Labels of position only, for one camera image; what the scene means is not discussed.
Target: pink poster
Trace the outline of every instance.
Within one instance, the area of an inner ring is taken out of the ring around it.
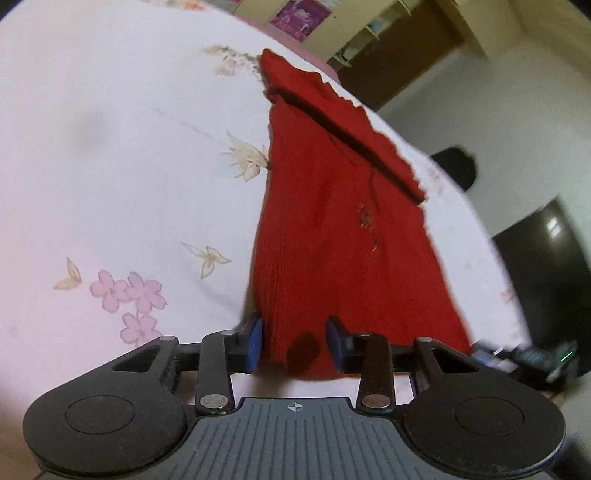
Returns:
[[[271,25],[302,42],[330,15],[330,10],[315,0],[289,0]]]

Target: dark wooden door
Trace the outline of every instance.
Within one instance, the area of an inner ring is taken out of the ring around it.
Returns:
[[[410,17],[397,20],[361,51],[340,81],[368,107],[377,110],[462,43],[434,0],[424,0]]]

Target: crosshair logo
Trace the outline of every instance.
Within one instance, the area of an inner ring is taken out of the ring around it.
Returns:
[[[286,406],[286,408],[289,408],[293,413],[298,413],[302,408],[305,408],[305,406],[295,401]]]

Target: bed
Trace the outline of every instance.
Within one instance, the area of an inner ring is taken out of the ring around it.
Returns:
[[[253,310],[266,168],[265,48],[207,4],[25,0],[0,23],[0,472],[35,466],[22,417],[42,393],[160,335],[198,342]],[[528,343],[466,196],[377,114],[428,200],[425,229],[471,340]],[[259,158],[249,162],[245,158]],[[352,396],[358,381],[235,375],[235,395]],[[397,401],[410,390],[397,386]]]

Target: red sweater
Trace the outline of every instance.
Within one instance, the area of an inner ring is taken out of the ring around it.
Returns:
[[[261,67],[274,104],[254,264],[263,359],[294,377],[335,377],[324,339],[330,315],[392,343],[431,336],[467,351],[410,166],[318,73],[269,50]]]

